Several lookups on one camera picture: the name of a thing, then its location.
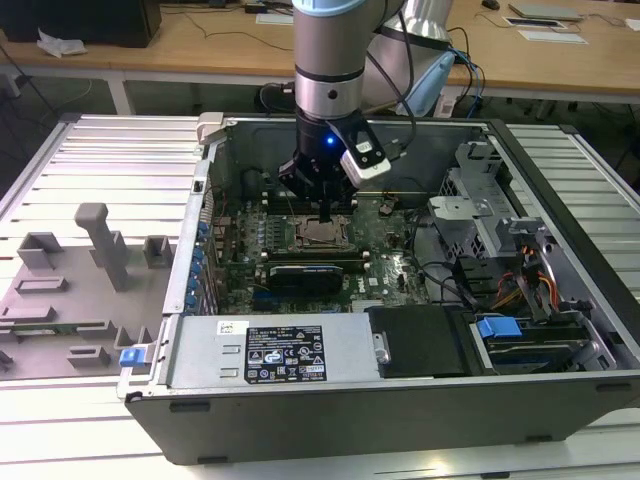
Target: power supply label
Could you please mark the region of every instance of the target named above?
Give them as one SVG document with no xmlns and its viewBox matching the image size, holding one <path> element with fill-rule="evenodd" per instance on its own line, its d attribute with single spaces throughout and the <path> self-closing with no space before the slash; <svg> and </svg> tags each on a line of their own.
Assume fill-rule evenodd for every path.
<svg viewBox="0 0 640 480">
<path fill-rule="evenodd" d="M 322 327 L 247 329 L 244 379 L 251 384 L 327 380 Z"/>
</svg>

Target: wooden table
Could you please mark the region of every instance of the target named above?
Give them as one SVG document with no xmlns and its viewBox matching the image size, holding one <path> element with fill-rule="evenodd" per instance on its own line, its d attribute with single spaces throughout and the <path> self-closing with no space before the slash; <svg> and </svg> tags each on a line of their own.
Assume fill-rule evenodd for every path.
<svg viewBox="0 0 640 480">
<path fill-rule="evenodd" d="M 535 3 L 562 4 L 584 15 L 640 19 L 640 5 L 585 0 Z M 640 103 L 640 32 L 589 17 L 567 30 L 579 28 L 588 45 L 530 42 L 518 28 L 499 28 L 476 16 L 481 12 L 506 25 L 502 17 L 516 15 L 507 0 L 502 5 L 500 11 L 491 12 L 479 0 L 454 0 L 449 16 L 449 28 L 463 27 L 469 35 L 472 59 L 486 73 L 486 96 Z M 258 25 L 255 16 L 242 10 L 204 14 L 185 10 L 188 16 L 180 11 L 163 8 L 162 26 L 145 49 L 88 45 L 85 55 L 57 59 L 35 44 L 3 45 L 27 74 L 107 81 L 120 114 L 134 113 L 126 88 L 131 80 L 262 85 L 293 78 L 292 26 Z M 198 26 L 215 34 L 205 39 Z M 231 32 L 249 33 L 280 48 Z M 465 48 L 460 31 L 452 32 L 452 38 L 457 48 Z M 10 79 L 17 72 L 5 63 L 0 64 L 0 73 Z M 441 115 L 446 116 L 447 104 L 461 94 L 467 81 L 466 69 L 454 67 L 439 103 Z"/>
</svg>

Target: black plastic cover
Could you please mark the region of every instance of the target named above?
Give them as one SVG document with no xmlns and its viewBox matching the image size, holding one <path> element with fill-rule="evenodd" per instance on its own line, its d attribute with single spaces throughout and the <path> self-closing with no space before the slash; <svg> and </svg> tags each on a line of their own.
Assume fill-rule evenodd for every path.
<svg viewBox="0 0 640 480">
<path fill-rule="evenodd" d="M 469 329 L 473 315 L 457 307 L 405 305 L 367 310 L 374 334 L 386 337 L 391 361 L 383 378 L 484 375 Z"/>
</svg>

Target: metal slotted platform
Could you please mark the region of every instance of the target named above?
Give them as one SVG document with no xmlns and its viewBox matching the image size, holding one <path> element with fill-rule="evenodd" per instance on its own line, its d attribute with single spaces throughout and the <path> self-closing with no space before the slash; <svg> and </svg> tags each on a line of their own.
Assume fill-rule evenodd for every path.
<svg viewBox="0 0 640 480">
<path fill-rule="evenodd" d="M 82 202 L 104 202 L 108 224 L 128 245 L 147 235 L 177 243 L 195 164 L 196 117 L 84 115 L 59 124 L 0 202 L 0 296 L 22 265 L 29 232 L 60 245 L 90 245 L 73 218 Z"/>
<path fill-rule="evenodd" d="M 640 301 L 640 197 L 580 135 L 552 125 L 509 125 L 542 174 Z M 514 182 L 529 215 L 535 206 Z"/>
<path fill-rule="evenodd" d="M 56 127 L 0 202 L 0 295 L 20 267 L 15 252 L 23 232 L 53 230 L 63 246 L 89 244 L 73 222 L 81 202 L 107 203 L 110 228 L 129 244 L 151 232 L 176 242 L 201 155 L 196 121 L 84 116 Z M 621 276 L 632 274 L 626 281 L 638 296 L 640 282 L 630 281 L 639 271 L 640 233 L 632 234 L 640 224 L 637 197 L 580 137 L 556 127 L 511 128 L 585 229 L 594 228 L 594 241 Z M 518 195 L 535 214 L 525 194 Z M 77 381 L 0 383 L 0 478 L 111 479 L 126 472 L 172 480 L 480 479 L 505 471 L 529 480 L 640 477 L 638 408 L 613 412 L 560 443 L 178 467 L 118 400 L 116 378 L 87 377 L 81 387 Z"/>
</svg>

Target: blue tab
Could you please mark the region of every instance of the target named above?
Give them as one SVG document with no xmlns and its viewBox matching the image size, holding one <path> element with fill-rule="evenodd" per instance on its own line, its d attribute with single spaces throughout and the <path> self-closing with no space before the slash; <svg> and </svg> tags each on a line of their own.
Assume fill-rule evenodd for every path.
<svg viewBox="0 0 640 480">
<path fill-rule="evenodd" d="M 514 317 L 484 317 L 477 325 L 482 338 L 522 336 L 522 331 Z"/>
<path fill-rule="evenodd" d="M 144 347 L 125 348 L 120 354 L 121 367 L 144 367 Z"/>
</svg>

